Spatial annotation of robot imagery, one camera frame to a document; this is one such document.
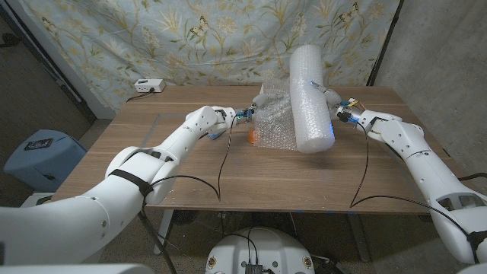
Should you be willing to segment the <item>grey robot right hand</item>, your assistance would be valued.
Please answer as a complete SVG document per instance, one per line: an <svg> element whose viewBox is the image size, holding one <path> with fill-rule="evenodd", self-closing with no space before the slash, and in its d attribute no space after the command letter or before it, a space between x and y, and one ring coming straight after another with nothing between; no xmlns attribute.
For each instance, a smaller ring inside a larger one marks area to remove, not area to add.
<svg viewBox="0 0 487 274"><path fill-rule="evenodd" d="M339 120L344 123L358 123L361 111L353 110L351 102L344 101L337 92L314 81L310 85L325 95L331 120Z"/></svg>

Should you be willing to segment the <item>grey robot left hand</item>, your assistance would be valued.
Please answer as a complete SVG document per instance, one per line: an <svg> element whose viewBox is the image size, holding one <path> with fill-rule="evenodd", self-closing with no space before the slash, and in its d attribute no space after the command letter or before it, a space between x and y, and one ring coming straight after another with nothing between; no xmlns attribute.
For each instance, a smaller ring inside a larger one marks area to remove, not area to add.
<svg viewBox="0 0 487 274"><path fill-rule="evenodd" d="M259 95L255 96L249 107L235 110L236 116L233 119L234 124L238 125L241 123L251 122L254 113L259 108L262 108L264 105L269 103L271 100L275 100L277 98L280 98L280 96L278 96L277 94L259 94Z"/></svg>

